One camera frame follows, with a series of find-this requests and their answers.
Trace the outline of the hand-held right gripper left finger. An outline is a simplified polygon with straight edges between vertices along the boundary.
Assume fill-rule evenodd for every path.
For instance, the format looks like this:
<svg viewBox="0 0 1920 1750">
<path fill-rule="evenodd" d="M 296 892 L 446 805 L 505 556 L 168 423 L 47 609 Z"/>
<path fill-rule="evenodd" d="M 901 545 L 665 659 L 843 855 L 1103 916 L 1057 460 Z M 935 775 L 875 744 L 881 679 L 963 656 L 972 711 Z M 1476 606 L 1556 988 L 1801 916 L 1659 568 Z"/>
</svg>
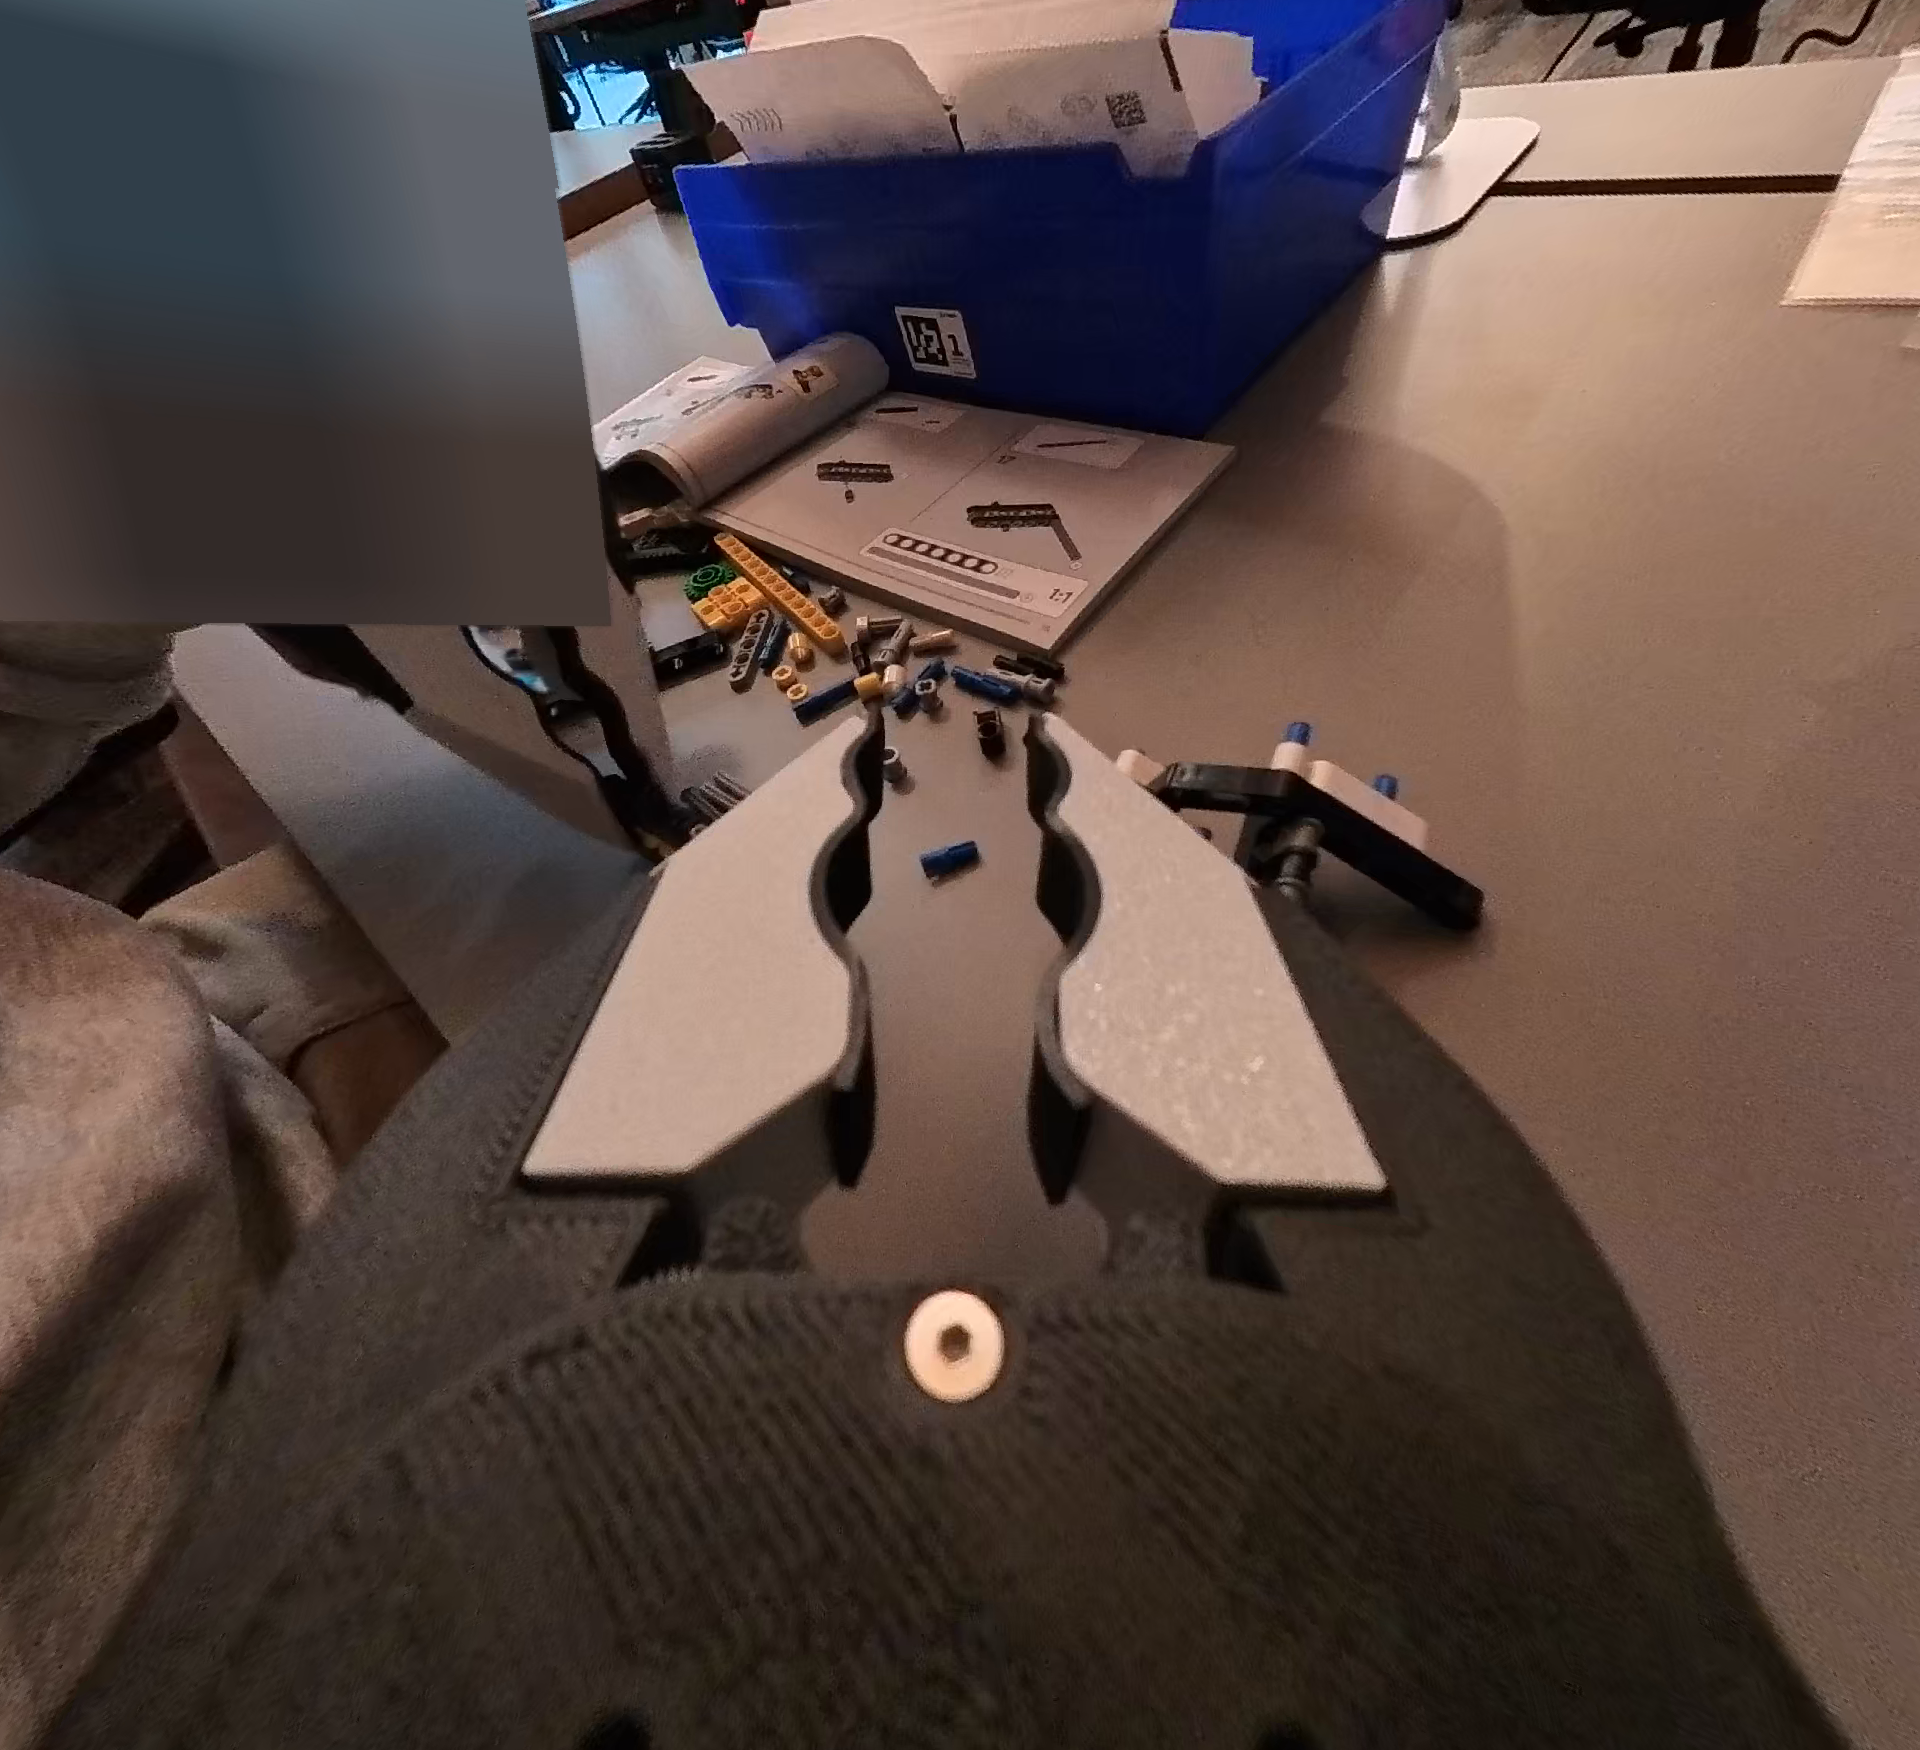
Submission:
<svg viewBox="0 0 1920 1750">
<path fill-rule="evenodd" d="M 550 1216 L 654 1201 L 704 1255 L 801 1245 L 875 1149 L 875 711 L 814 741 L 647 883 L 513 1191 Z"/>
</svg>

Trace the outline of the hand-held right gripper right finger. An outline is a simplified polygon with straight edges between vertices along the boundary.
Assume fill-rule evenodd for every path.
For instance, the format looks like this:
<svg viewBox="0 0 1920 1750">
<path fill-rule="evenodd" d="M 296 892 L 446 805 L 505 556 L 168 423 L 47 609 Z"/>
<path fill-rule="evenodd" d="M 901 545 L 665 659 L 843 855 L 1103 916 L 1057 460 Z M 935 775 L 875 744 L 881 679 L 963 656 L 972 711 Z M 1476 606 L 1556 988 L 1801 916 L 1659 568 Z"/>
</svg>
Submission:
<svg viewBox="0 0 1920 1750">
<path fill-rule="evenodd" d="M 1036 906 L 1029 1153 L 1120 1237 L 1262 1211 L 1385 1211 L 1389 1177 L 1252 882 L 1059 713 L 1029 720 Z"/>
</svg>

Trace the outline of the yellow long lego beam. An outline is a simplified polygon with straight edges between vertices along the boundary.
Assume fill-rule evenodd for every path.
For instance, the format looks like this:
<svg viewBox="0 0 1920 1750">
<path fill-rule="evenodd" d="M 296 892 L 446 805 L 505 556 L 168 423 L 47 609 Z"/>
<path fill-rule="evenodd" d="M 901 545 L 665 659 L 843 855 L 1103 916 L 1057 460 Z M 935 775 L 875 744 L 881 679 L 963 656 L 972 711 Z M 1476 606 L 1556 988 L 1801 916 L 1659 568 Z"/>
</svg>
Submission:
<svg viewBox="0 0 1920 1750">
<path fill-rule="evenodd" d="M 820 602 L 780 578 L 777 566 L 757 556 L 740 537 L 715 534 L 712 548 L 733 566 L 735 578 L 757 592 L 762 602 L 783 613 L 799 635 L 803 635 L 820 653 L 847 659 L 848 645 L 837 618 Z"/>
</svg>

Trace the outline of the black white lego assembly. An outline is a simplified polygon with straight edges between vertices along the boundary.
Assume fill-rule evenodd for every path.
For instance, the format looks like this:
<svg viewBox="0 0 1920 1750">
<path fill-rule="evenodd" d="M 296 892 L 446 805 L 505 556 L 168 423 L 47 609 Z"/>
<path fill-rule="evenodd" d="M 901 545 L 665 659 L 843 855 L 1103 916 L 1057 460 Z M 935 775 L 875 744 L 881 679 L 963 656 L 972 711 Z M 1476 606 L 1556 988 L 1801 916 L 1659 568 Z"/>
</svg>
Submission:
<svg viewBox="0 0 1920 1750">
<path fill-rule="evenodd" d="M 1117 770 L 1179 818 L 1236 821 L 1229 862 L 1257 890 L 1303 900 L 1333 862 L 1452 934 L 1483 926 L 1483 890 L 1435 855 L 1401 778 L 1334 765 L 1310 720 L 1286 721 L 1266 765 L 1162 765 L 1124 748 Z"/>
</svg>

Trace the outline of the pile of small lego pins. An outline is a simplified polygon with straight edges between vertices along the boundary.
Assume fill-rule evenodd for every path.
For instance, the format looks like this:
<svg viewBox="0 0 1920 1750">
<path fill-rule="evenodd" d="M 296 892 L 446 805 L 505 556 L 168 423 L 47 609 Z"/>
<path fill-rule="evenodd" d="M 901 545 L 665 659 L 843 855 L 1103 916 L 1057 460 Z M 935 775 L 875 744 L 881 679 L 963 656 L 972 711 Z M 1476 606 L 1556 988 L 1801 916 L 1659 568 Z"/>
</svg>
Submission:
<svg viewBox="0 0 1920 1750">
<path fill-rule="evenodd" d="M 767 679 L 801 728 L 841 708 L 881 708 L 897 721 L 941 721 L 961 698 L 986 765 L 1012 762 L 1016 711 L 1049 711 L 1067 683 L 1059 659 L 1036 653 L 990 653 L 966 663 L 946 627 L 918 635 L 901 618 L 861 618 L 843 645 L 820 656 L 799 622 L 755 610 L 738 635 L 729 689 L 738 694 Z"/>
</svg>

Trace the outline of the lego instruction booklet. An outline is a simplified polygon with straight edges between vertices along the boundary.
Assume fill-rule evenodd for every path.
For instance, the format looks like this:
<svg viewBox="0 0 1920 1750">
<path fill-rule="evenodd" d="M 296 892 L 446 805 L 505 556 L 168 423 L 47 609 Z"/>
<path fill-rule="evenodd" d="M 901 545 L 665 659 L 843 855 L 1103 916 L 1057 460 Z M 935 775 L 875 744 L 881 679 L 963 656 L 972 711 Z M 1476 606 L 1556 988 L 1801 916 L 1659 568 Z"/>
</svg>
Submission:
<svg viewBox="0 0 1920 1750">
<path fill-rule="evenodd" d="M 696 358 L 591 423 L 610 520 L 685 518 L 1051 656 L 1236 460 L 1174 441 L 894 389 L 833 333 L 757 368 Z"/>
</svg>

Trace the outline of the blue plastic bin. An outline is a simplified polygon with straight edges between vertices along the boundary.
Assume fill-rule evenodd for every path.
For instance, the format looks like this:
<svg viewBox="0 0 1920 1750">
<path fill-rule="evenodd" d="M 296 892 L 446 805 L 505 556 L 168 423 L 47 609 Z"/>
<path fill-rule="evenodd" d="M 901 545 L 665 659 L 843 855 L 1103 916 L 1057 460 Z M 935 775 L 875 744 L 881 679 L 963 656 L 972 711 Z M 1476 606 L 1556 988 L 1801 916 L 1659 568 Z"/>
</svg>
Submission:
<svg viewBox="0 0 1920 1750">
<path fill-rule="evenodd" d="M 1199 439 L 1382 252 L 1452 0 L 1175 0 L 1262 100 L 1174 179 L 1117 147 L 691 164 L 729 325 L 961 400 Z"/>
</svg>

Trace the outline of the white printed paper sheets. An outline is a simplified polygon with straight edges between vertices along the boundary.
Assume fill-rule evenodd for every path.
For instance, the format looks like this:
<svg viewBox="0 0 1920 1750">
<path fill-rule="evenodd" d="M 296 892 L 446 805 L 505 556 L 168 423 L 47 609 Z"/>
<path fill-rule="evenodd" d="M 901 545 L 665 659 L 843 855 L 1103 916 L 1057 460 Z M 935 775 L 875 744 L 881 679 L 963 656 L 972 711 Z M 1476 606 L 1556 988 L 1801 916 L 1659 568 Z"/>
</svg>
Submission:
<svg viewBox="0 0 1920 1750">
<path fill-rule="evenodd" d="M 765 164 L 1111 147 L 1142 179 L 1264 98 L 1237 32 L 1184 32 L 1175 0 L 801 0 L 691 86 Z"/>
</svg>

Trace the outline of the white monitor stand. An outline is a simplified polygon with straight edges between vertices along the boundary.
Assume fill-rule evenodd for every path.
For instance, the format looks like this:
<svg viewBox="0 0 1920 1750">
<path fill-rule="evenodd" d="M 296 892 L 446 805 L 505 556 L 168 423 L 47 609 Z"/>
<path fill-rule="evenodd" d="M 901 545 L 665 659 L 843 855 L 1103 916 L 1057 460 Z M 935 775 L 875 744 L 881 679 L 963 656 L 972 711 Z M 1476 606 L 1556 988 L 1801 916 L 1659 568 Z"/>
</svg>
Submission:
<svg viewBox="0 0 1920 1750">
<path fill-rule="evenodd" d="M 1445 17 L 1402 174 L 1360 214 L 1385 250 L 1432 245 L 1463 228 L 1539 143 L 1539 123 L 1509 113 L 1463 116 L 1460 103 L 1460 59 Z"/>
</svg>

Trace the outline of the laminated exercise sheet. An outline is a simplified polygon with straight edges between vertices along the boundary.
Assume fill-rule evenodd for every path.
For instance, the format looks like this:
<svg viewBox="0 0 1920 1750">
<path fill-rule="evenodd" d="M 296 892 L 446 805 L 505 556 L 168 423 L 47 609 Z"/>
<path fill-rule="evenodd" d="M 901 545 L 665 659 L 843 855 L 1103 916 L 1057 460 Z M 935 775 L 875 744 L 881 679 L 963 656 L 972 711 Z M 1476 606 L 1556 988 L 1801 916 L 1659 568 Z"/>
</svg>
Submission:
<svg viewBox="0 0 1920 1750">
<path fill-rule="evenodd" d="M 1889 75 L 1784 308 L 1918 309 L 1918 52 Z"/>
</svg>

